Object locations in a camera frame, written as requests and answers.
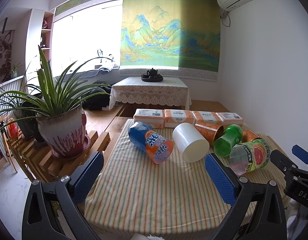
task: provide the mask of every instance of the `ceramic flower pot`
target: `ceramic flower pot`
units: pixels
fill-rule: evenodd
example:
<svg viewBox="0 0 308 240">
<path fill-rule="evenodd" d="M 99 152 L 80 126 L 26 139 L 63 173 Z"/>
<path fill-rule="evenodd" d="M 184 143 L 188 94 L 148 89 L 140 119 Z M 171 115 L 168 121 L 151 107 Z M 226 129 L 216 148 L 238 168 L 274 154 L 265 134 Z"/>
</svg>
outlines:
<svg viewBox="0 0 308 240">
<path fill-rule="evenodd" d="M 63 114 L 39 117 L 37 122 L 39 131 L 53 149 L 54 156 L 73 158 L 83 152 L 86 115 L 82 104 Z"/>
<path fill-rule="evenodd" d="M 42 94 L 35 94 L 34 96 L 36 96 L 37 98 L 41 98 Z M 29 102 L 23 102 L 22 106 L 23 107 L 36 107 L 35 105 Z M 13 111 L 12 113 L 12 117 L 15 120 L 23 118 L 23 117 L 29 117 L 29 116 L 35 116 L 35 112 L 22 109 L 22 110 Z M 39 132 L 39 128 L 37 126 L 37 120 L 35 118 L 18 121 L 18 125 L 25 138 L 34 137 L 38 142 L 40 143 L 44 142 L 44 139 L 42 138 Z"/>
</svg>

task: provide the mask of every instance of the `white floor tile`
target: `white floor tile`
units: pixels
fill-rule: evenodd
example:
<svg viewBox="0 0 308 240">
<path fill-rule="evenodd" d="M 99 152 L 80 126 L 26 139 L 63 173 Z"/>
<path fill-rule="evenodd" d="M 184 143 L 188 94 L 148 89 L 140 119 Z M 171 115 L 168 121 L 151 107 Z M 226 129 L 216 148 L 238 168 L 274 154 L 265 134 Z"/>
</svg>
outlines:
<svg viewBox="0 0 308 240">
<path fill-rule="evenodd" d="M 27 193 L 31 182 L 14 161 L 0 171 L 0 219 L 15 240 L 22 240 L 22 219 Z"/>
</svg>

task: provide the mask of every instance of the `striped tablecloth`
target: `striped tablecloth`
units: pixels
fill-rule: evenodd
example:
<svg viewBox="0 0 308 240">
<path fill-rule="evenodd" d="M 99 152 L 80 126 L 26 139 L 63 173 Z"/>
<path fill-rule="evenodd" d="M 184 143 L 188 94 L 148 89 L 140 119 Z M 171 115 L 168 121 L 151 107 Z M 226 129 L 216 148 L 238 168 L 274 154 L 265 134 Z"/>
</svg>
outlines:
<svg viewBox="0 0 308 240">
<path fill-rule="evenodd" d="M 204 159 L 186 163 L 174 147 L 167 161 L 155 164 L 129 141 L 127 130 L 132 124 L 129 119 L 124 125 L 102 174 L 86 198 L 87 221 L 98 234 L 115 233 L 120 239 L 130 239 L 134 233 L 164 239 L 206 239 L 221 223 L 230 205 L 223 202 L 208 176 Z M 155 130 L 172 139 L 173 128 Z M 277 149 L 273 140 L 259 135 L 271 150 Z M 229 158 L 222 162 L 228 166 Z M 246 177 L 258 183 L 274 179 L 287 207 L 284 176 L 271 162 Z M 249 206 L 246 221 L 255 204 Z"/>
</svg>

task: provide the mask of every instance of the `orange can label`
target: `orange can label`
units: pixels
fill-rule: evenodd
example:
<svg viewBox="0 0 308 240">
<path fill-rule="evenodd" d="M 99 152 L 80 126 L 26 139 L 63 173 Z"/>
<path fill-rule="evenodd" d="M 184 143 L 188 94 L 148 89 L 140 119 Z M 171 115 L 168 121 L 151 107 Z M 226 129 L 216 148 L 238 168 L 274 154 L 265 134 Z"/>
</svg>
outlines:
<svg viewBox="0 0 308 240">
<path fill-rule="evenodd" d="M 165 161 L 174 148 L 174 143 L 154 132 L 147 131 L 145 134 L 145 145 L 147 155 L 155 162 L 162 163 Z"/>
</svg>

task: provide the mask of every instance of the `landscape painting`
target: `landscape painting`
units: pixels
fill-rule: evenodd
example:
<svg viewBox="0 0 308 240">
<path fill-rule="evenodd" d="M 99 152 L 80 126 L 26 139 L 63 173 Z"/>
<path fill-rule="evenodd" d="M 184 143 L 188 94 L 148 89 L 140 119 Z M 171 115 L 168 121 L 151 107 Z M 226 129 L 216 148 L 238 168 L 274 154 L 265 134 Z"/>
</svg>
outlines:
<svg viewBox="0 0 308 240">
<path fill-rule="evenodd" d="M 177 66 L 218 72 L 216 0 L 123 0 L 121 66 Z"/>
</svg>

